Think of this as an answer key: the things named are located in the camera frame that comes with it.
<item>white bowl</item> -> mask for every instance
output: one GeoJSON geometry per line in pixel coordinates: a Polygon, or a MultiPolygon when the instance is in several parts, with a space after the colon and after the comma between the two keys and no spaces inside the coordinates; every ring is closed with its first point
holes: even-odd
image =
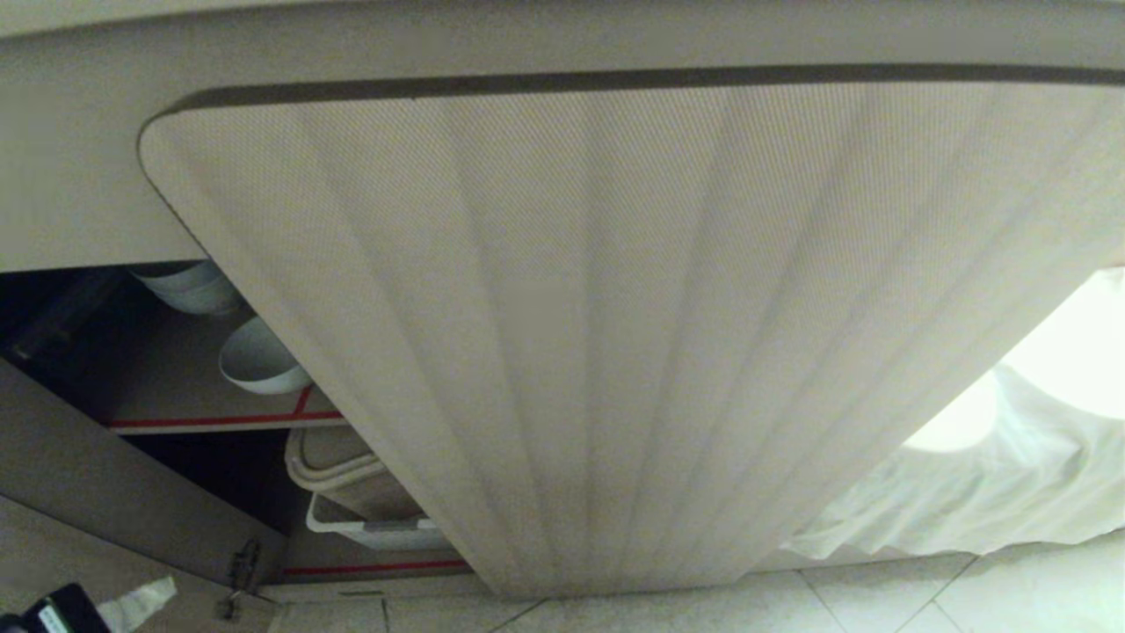
{"type": "Polygon", "coordinates": [[[226,314],[242,305],[234,283],[219,274],[207,283],[181,291],[153,290],[161,300],[188,314],[226,314]]]}
{"type": "Polygon", "coordinates": [[[190,290],[223,275],[223,271],[209,259],[171,263],[142,263],[129,266],[129,273],[158,293],[190,290]]]}
{"type": "Polygon", "coordinates": [[[308,372],[261,316],[254,316],[226,340],[218,354],[218,369],[232,383],[266,396],[299,391],[313,385],[308,372]]]}
{"type": "Polygon", "coordinates": [[[225,314],[242,295],[212,260],[134,265],[129,272],[161,300],[188,314],[225,314]]]}

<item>tiled floor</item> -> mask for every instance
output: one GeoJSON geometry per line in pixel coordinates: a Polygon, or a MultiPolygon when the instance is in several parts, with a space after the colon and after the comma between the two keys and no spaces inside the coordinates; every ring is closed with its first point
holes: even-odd
{"type": "Polygon", "coordinates": [[[716,589],[578,600],[414,598],[289,605],[273,633],[1122,633],[1125,532],[1073,548],[1020,545],[749,576],[716,589]]]}

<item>cabinet door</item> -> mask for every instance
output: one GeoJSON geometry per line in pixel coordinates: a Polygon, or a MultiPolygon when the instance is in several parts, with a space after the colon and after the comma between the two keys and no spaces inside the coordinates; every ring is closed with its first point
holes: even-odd
{"type": "Polygon", "coordinates": [[[215,582],[250,539],[259,567],[285,537],[126,444],[0,361],[0,495],[215,582]]]}
{"type": "Polygon", "coordinates": [[[736,580],[1125,221],[1120,88],[662,76],[226,92],[237,107],[141,142],[173,210],[504,594],[736,580]]]}
{"type": "Polygon", "coordinates": [[[177,595],[140,631],[266,633],[273,605],[238,599],[236,620],[215,617],[222,585],[142,557],[0,497],[0,611],[21,613],[38,598],[79,582],[94,604],[171,576],[177,595]]]}

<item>white sheet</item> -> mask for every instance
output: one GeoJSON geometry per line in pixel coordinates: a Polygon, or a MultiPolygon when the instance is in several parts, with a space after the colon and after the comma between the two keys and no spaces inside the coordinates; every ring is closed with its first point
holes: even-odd
{"type": "MultiPolygon", "coordinates": [[[[1120,302],[1120,269],[1101,271],[1090,283],[1116,283],[1120,302]]],[[[1107,355],[1122,353],[1119,334],[1102,333],[1107,355]]],[[[899,450],[784,548],[812,559],[843,544],[984,554],[1012,543],[1080,543],[1125,525],[1125,421],[1048,396],[1006,363],[992,373],[994,433],[958,453],[899,450]]]]}

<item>shelf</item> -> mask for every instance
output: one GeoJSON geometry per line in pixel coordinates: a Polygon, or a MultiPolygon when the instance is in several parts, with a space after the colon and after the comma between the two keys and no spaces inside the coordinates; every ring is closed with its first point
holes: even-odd
{"type": "Polygon", "coordinates": [[[106,426],[119,435],[215,433],[346,424],[315,386],[280,396],[250,394],[223,378],[218,353],[253,311],[198,316],[161,311],[143,345],[109,370],[106,426]]]}
{"type": "Polygon", "coordinates": [[[469,573],[453,549],[387,552],[369,550],[339,534],[318,534],[305,525],[310,495],[302,496],[302,512],[291,517],[291,531],[274,584],[339,582],[469,573]]]}

